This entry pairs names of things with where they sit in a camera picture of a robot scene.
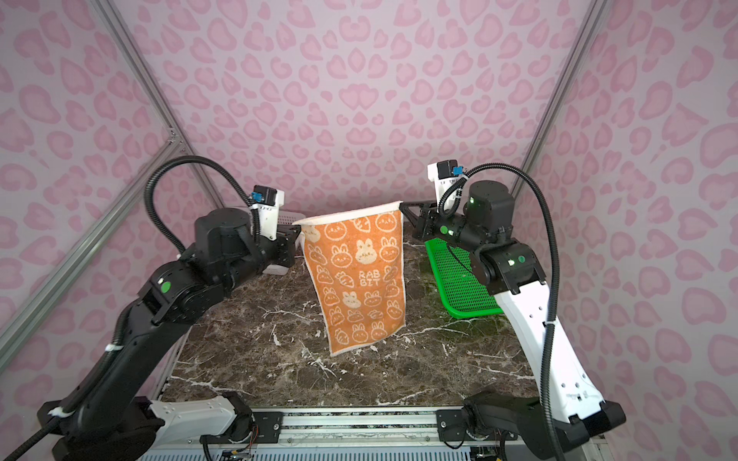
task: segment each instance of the green tray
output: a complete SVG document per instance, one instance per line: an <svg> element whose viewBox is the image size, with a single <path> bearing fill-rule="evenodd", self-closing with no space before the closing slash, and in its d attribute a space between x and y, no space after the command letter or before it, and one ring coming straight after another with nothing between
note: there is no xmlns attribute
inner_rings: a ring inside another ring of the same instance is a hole
<svg viewBox="0 0 738 461"><path fill-rule="evenodd" d="M435 238L425 243L430 266L438 284L438 292L444 307L455 319L469 319L502 313L503 310L489 296L487 289L449 253L453 251L459 261L469 267L469 253L463 249L447 247L446 242Z"/></svg>

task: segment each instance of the green basket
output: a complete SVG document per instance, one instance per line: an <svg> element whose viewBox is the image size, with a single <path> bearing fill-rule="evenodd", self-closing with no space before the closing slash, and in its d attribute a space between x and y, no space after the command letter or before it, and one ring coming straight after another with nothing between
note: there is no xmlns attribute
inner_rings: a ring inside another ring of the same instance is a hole
<svg viewBox="0 0 738 461"><path fill-rule="evenodd" d="M472 274L459 266L449 253L453 251L465 267L469 267L469 253L463 249L446 246L446 242L435 238L425 243L430 266L438 284L438 292L444 307L455 319L469 319L502 313L494 297Z"/></svg>

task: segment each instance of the white basket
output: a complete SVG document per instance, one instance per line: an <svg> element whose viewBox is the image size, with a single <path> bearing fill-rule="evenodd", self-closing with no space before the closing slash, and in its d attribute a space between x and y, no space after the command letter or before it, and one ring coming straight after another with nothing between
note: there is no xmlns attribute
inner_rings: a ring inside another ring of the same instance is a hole
<svg viewBox="0 0 738 461"><path fill-rule="evenodd" d="M248 207L244 206L236 206L234 208L241 208L248 210ZM303 213L298 213L294 211L285 211L284 209L279 210L279 217L277 218L277 224L292 224L298 219L305 219L305 215ZM266 269L264 269L264 274L269 275L285 275L287 274L287 271L289 268L284 266L278 266L276 264L269 264Z"/></svg>

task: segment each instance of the cloth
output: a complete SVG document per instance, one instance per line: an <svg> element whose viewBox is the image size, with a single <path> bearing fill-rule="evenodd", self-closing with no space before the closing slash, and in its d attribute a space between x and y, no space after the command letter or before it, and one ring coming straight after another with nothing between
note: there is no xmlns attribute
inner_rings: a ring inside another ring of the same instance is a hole
<svg viewBox="0 0 738 461"><path fill-rule="evenodd" d="M401 202L296 221L331 355L405 326Z"/></svg>

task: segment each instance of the orange cloth with rabbit print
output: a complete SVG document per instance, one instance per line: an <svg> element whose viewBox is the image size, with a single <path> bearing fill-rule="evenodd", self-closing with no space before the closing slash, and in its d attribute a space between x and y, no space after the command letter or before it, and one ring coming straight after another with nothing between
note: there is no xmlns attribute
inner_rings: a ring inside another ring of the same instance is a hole
<svg viewBox="0 0 738 461"><path fill-rule="evenodd" d="M320 299L331 355L405 326L399 203L307 218L305 261Z"/></svg>

